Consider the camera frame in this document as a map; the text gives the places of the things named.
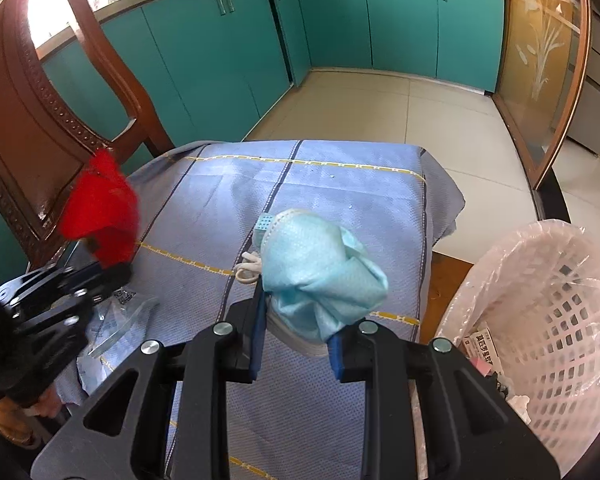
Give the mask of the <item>person's left hand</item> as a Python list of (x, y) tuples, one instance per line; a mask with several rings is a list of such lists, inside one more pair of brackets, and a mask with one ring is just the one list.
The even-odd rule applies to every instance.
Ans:
[(60, 396), (58, 396), (57, 388), (55, 384), (51, 384), (38, 398), (35, 404), (28, 408), (23, 408), (23, 413), (27, 416), (41, 416), (46, 418), (57, 417), (61, 410), (65, 407), (65, 404), (61, 402)]

